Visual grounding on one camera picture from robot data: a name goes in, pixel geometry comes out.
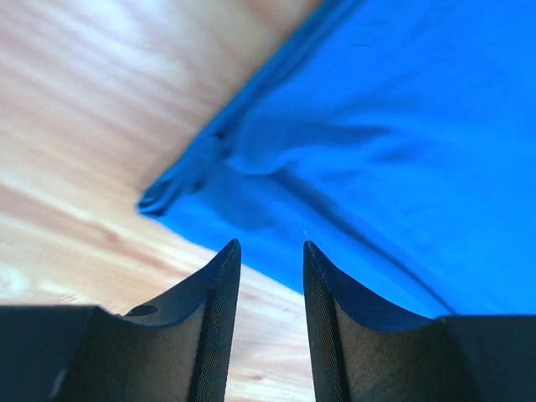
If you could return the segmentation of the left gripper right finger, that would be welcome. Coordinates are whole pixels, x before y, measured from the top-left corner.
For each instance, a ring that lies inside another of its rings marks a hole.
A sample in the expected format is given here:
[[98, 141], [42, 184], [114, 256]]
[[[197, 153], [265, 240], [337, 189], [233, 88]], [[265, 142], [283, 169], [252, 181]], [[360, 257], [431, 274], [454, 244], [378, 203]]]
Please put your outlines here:
[[307, 333], [317, 401], [467, 401], [461, 352], [443, 322], [383, 299], [303, 248]]

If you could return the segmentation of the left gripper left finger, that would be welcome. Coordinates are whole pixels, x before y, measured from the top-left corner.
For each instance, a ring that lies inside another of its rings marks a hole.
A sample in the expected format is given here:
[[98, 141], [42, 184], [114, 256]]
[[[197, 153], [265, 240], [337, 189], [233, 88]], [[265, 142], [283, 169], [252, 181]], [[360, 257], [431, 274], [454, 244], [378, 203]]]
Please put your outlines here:
[[125, 316], [92, 311], [64, 401], [222, 401], [240, 283], [231, 240], [205, 267]]

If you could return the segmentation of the blue t-shirt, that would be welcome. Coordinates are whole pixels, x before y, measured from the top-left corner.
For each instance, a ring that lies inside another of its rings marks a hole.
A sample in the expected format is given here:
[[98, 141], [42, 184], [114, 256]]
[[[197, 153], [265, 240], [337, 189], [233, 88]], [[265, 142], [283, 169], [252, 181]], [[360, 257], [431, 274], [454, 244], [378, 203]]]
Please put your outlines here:
[[138, 208], [295, 291], [309, 240], [426, 317], [534, 313], [534, 2], [325, 2]]

